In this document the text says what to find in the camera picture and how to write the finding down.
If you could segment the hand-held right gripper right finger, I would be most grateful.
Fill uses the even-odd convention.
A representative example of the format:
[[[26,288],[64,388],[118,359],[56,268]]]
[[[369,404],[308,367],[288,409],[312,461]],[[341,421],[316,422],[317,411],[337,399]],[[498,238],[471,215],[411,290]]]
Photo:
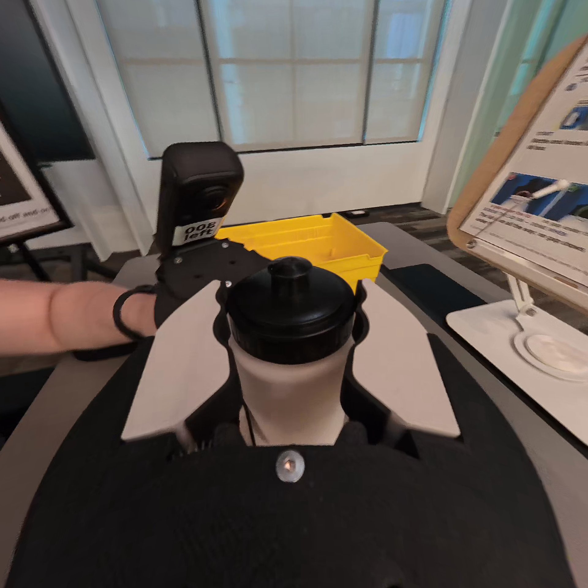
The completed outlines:
[[[373,281],[359,281],[345,357],[342,407],[369,440],[416,431],[457,439],[460,427],[427,330]]]

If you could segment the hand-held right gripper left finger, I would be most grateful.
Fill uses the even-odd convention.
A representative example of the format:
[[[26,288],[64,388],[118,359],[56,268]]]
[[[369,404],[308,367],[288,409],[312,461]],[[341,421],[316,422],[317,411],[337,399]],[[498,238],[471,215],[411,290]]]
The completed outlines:
[[[211,443],[218,424],[238,418],[242,394],[219,292],[224,283],[210,282],[158,327],[124,442],[171,433],[180,443]]]

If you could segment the white plastic bottle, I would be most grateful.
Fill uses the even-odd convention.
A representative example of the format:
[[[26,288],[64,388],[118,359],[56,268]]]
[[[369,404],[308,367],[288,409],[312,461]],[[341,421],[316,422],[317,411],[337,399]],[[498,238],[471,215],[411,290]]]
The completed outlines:
[[[349,337],[341,349],[308,364],[271,364],[229,346],[242,391],[240,433],[248,446],[332,446],[348,420],[341,405]]]

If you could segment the yellow plastic bin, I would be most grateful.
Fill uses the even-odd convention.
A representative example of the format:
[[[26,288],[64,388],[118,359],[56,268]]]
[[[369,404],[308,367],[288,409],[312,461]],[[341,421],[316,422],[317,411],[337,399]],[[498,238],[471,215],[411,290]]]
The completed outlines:
[[[217,239],[242,244],[269,260],[298,256],[344,279],[375,281],[387,249],[337,213],[221,228]]]

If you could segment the black bottle lid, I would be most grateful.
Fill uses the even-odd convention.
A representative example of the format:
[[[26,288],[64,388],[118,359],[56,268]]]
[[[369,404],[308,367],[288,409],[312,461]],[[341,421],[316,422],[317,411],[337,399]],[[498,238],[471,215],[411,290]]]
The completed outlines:
[[[348,342],[357,300],[339,275],[298,256],[272,261],[232,286],[225,303],[232,338],[271,364],[309,364]]]

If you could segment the person's left forearm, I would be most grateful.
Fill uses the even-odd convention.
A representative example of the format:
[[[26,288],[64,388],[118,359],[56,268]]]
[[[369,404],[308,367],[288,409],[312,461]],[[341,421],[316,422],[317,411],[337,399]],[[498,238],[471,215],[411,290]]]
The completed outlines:
[[[123,292],[103,282],[1,279],[1,356],[51,355],[130,342],[113,318]]]

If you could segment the person's left hand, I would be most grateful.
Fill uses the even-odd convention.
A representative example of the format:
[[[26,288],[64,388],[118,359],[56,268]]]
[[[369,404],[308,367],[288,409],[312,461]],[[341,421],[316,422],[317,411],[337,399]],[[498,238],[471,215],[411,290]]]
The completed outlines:
[[[133,295],[123,305],[122,319],[131,329],[145,337],[154,336],[157,331],[155,324],[156,295]]]

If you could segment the black textured pad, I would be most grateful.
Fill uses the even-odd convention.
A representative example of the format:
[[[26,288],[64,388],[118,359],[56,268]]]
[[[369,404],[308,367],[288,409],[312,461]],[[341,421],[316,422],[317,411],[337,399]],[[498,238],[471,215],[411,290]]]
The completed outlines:
[[[71,355],[80,362],[101,362],[109,359],[126,357],[136,350],[138,344],[139,341],[132,341],[99,349],[74,350],[71,351]]]

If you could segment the black wristband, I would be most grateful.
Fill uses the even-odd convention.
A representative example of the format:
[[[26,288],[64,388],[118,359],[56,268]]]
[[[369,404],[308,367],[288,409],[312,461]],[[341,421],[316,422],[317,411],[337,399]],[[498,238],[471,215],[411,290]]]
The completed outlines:
[[[116,299],[113,310],[112,310],[112,317],[114,321],[114,325],[117,330],[124,335],[127,339],[133,342],[139,342],[145,339],[146,337],[129,328],[122,319],[122,310],[123,305],[125,302],[133,295],[151,295],[154,296],[156,294],[156,286],[155,285],[138,285],[130,290],[124,291],[119,297]]]

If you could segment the sign on black easel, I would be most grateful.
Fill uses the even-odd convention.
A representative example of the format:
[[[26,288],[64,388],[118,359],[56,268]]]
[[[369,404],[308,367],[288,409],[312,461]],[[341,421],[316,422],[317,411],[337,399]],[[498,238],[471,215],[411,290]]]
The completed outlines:
[[[1,248],[17,249],[41,282],[51,278],[26,243],[70,229],[70,216],[51,184],[25,149],[1,106]]]

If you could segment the wooden edged instruction board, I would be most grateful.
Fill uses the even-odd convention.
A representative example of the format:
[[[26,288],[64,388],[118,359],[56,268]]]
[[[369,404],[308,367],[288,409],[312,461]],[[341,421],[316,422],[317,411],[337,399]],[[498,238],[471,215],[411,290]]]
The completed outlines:
[[[530,82],[447,219],[459,249],[587,314],[587,36]]]

